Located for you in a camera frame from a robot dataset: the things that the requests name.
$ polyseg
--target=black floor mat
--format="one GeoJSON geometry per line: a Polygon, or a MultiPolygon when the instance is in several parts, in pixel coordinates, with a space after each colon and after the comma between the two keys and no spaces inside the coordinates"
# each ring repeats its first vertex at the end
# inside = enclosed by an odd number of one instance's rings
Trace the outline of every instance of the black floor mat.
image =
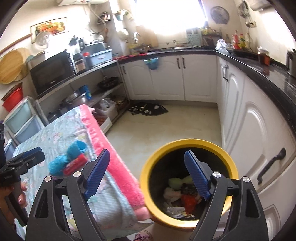
{"type": "Polygon", "coordinates": [[[138,102],[133,104],[129,111],[132,115],[142,114],[146,116],[157,116],[168,112],[166,108],[159,104],[151,104],[146,102],[138,102]]]}

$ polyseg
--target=pink towel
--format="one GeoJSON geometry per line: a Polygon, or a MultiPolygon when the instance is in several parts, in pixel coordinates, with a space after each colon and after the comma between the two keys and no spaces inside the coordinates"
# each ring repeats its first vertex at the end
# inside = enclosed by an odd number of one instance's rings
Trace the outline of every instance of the pink towel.
{"type": "Polygon", "coordinates": [[[89,107],[84,104],[79,106],[79,108],[81,112],[81,120],[88,130],[95,153],[99,155],[104,148],[110,152],[110,163],[107,171],[112,175],[117,186],[129,201],[138,221],[150,218],[150,213],[145,207],[144,196],[139,188],[137,179],[131,174],[113,146],[110,144],[89,107]]]}

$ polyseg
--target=hanging trash bin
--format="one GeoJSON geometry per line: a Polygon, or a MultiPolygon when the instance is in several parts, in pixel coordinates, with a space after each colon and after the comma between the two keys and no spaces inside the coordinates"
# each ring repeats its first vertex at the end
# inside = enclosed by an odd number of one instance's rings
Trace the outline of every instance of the hanging trash bin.
{"type": "Polygon", "coordinates": [[[143,59],[145,64],[148,66],[149,69],[154,70],[158,68],[159,65],[159,59],[158,58],[152,58],[152,59],[143,59]]]}
{"type": "MultiPolygon", "coordinates": [[[[164,198],[164,192],[169,187],[169,179],[170,185],[175,186],[179,185],[180,179],[185,183],[190,182],[184,163],[184,153],[187,150],[192,150],[199,161],[207,163],[213,171],[219,171],[227,178],[238,179],[238,172],[227,152],[211,142],[199,139],[170,142],[160,147],[148,158],[140,177],[141,189],[148,210],[158,223],[191,232],[204,211],[206,201],[199,200],[192,212],[194,218],[175,219],[165,212],[167,207],[165,207],[166,199],[164,198]]],[[[231,196],[226,197],[222,214],[230,208],[231,200],[231,196]]]]}

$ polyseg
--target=bright window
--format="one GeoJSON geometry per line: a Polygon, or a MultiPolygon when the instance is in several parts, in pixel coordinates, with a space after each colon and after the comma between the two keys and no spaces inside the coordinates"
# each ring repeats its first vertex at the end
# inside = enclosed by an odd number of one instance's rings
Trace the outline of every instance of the bright window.
{"type": "Polygon", "coordinates": [[[203,27],[206,21],[200,0],[136,0],[133,14],[137,25],[162,35],[203,27]]]}

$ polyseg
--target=human hand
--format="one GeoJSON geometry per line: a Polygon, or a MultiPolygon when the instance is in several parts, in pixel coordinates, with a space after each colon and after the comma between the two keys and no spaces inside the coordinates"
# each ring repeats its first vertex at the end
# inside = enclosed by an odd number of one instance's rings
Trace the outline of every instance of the human hand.
{"type": "MultiPolygon", "coordinates": [[[[21,208],[25,208],[27,206],[26,201],[26,194],[24,191],[27,190],[24,183],[21,183],[22,193],[18,197],[18,203],[21,208]]],[[[3,212],[6,220],[13,225],[15,222],[15,217],[13,216],[12,212],[9,210],[8,205],[5,201],[5,197],[11,194],[11,192],[14,190],[14,187],[0,187],[0,209],[3,212]]]]}

